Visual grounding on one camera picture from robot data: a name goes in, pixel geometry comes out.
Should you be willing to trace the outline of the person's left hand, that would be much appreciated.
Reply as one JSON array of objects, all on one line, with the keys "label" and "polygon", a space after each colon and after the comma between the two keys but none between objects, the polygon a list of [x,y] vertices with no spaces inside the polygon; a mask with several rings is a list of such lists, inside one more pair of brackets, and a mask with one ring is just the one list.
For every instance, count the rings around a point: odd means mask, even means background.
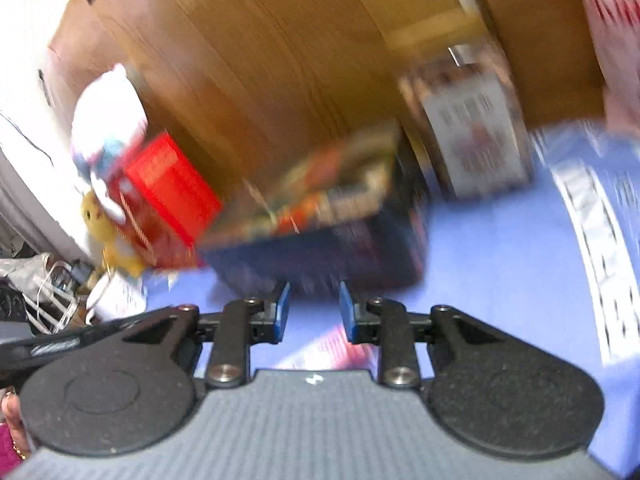
[{"label": "person's left hand", "polygon": [[9,430],[13,451],[21,460],[26,460],[32,455],[32,450],[23,424],[20,397],[13,389],[8,389],[3,393],[1,411],[3,422]]}]

